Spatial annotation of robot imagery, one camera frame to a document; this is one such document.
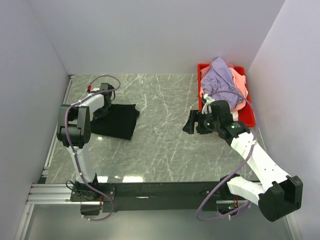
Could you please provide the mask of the black t shirt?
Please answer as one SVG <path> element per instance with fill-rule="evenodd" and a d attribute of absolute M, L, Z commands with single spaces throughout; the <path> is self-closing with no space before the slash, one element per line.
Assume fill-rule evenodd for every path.
<path fill-rule="evenodd" d="M 135 104 L 113 104 L 106 116 L 96 118 L 91 122 L 93 134 L 131 140 L 140 111 Z"/>

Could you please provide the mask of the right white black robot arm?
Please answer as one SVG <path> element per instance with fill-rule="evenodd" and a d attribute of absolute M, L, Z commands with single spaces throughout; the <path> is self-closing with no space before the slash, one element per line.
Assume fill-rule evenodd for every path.
<path fill-rule="evenodd" d="M 229 104 L 225 100 L 207 100 L 201 111 L 191 110 L 182 130 L 190 135 L 217 133 L 244 159 L 243 165 L 249 165 L 259 179 L 259 183 L 254 183 L 239 176 L 237 172 L 242 168 L 239 166 L 207 194 L 196 210 L 197 220 L 202 221 L 200 212 L 216 191 L 226 200 L 233 196 L 246 200 L 245 204 L 222 214 L 222 217 L 229 219 L 236 217 L 250 204 L 257 205 L 270 222 L 301 208 L 302 180 L 297 175 L 290 176 L 279 167 L 256 141 L 257 135 L 243 122 L 233 120 Z"/>

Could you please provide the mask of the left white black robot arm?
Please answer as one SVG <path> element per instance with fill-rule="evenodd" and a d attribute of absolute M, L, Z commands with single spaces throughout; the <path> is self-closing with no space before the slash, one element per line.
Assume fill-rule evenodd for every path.
<path fill-rule="evenodd" d="M 75 172 L 73 192 L 80 194 L 88 201 L 99 196 L 112 201 L 112 197 L 100 190 L 97 174 L 93 169 L 88 143 L 91 139 L 91 122 L 96 113 L 106 115 L 111 105 L 111 96 L 116 90 L 108 83 L 102 83 L 92 90 L 89 85 L 88 95 L 73 104 L 63 104 L 59 108 L 56 136 L 69 152 Z"/>

